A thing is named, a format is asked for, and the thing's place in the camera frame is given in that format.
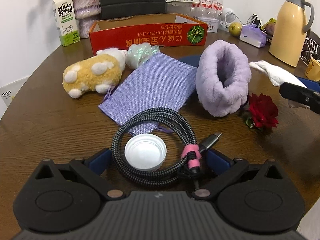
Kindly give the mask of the red artificial rose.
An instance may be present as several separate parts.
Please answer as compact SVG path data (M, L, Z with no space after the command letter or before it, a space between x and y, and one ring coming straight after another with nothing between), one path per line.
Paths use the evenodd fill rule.
M244 121L249 128L270 131L279 124L278 107L270 96L263 93L248 96L248 110L245 113Z

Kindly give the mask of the beige thermos jug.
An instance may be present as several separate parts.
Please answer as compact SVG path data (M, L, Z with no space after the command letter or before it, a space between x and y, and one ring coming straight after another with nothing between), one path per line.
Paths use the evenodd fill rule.
M280 61L296 67L311 29L315 9L310 0L285 0L276 19L269 52Z

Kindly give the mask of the water bottle middle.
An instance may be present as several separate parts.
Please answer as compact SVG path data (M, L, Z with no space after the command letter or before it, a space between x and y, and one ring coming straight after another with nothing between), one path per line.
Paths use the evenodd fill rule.
M199 16L206 16L210 13L212 0L199 0Z

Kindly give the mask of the white cloth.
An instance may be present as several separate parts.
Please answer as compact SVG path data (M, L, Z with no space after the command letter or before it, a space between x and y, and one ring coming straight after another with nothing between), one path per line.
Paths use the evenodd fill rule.
M293 85L297 85L299 87L307 88L306 85L302 83L296 76L284 70L279 66L275 66L270 64L264 60L257 61L257 62L250 62L249 66L260 73L265 74L269 80L271 81L272 85L279 87L283 83L290 83Z

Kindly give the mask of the red cardboard box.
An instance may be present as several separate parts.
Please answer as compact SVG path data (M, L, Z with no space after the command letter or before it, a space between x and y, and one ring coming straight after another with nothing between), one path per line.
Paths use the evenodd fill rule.
M133 44L204 46L208 24L181 14L138 15L95 22L89 32L94 54L106 48L127 50Z

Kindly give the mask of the white green milk carton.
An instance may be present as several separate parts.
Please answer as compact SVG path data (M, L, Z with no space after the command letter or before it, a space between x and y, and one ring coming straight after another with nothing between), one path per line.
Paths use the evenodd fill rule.
M53 13L61 45L67 47L79 42L73 0L53 0Z

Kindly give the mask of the yellow white plush toy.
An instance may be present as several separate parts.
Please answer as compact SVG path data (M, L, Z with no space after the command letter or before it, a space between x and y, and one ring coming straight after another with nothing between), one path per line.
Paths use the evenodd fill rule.
M68 66L62 75L65 92L77 99L86 92L106 94L121 80L126 65L126 50L108 48L89 59Z

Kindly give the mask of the white booklet by wall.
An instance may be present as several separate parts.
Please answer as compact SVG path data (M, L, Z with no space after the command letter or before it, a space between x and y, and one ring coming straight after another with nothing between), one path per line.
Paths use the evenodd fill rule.
M1 87L1 118L13 101L14 97L17 95L18 91L22 88L22 86L28 79L29 76L25 76L19 80Z

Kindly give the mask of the green yellow pear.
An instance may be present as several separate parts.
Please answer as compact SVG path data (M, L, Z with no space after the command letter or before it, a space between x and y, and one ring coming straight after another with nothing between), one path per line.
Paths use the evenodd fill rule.
M239 22L233 22L228 27L229 33L234 37L239 37L242 30L242 24Z

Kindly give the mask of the purple linen drawstring pouch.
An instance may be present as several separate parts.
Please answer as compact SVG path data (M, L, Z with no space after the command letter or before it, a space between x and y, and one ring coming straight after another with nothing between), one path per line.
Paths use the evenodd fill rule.
M156 53L134 70L99 109L120 126L147 109L179 111L195 90L196 71L194 66Z

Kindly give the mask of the iridescent white organza bag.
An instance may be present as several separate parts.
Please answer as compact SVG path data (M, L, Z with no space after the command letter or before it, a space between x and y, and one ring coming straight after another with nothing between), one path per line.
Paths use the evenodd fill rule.
M141 64L154 55L160 52L159 46L152 46L148 42L141 44L133 44L129 47L126 55L126 64L131 69L137 69Z

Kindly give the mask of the white plastic lid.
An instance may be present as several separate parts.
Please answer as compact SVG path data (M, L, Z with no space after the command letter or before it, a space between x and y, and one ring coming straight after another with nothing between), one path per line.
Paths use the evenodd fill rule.
M124 155L129 165L139 171L156 171L167 156L165 142L153 134L139 134L125 145Z

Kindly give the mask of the purple fluffy slipper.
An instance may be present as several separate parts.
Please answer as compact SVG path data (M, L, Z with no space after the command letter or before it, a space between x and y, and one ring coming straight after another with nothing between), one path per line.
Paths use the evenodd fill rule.
M251 77L242 50L217 40L200 57L195 81L199 102L214 117L235 113L247 102Z

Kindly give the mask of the purple tissue pack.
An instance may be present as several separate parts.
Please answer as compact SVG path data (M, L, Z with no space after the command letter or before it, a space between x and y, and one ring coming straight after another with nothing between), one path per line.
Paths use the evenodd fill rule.
M243 25L240 34L240 40L254 47L262 48L266 45L266 34L262 32L255 24Z

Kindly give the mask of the water bottle right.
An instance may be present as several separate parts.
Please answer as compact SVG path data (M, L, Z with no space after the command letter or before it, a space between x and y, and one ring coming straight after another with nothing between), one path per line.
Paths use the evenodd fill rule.
M220 18L223 10L223 0L212 0L212 13L214 18Z

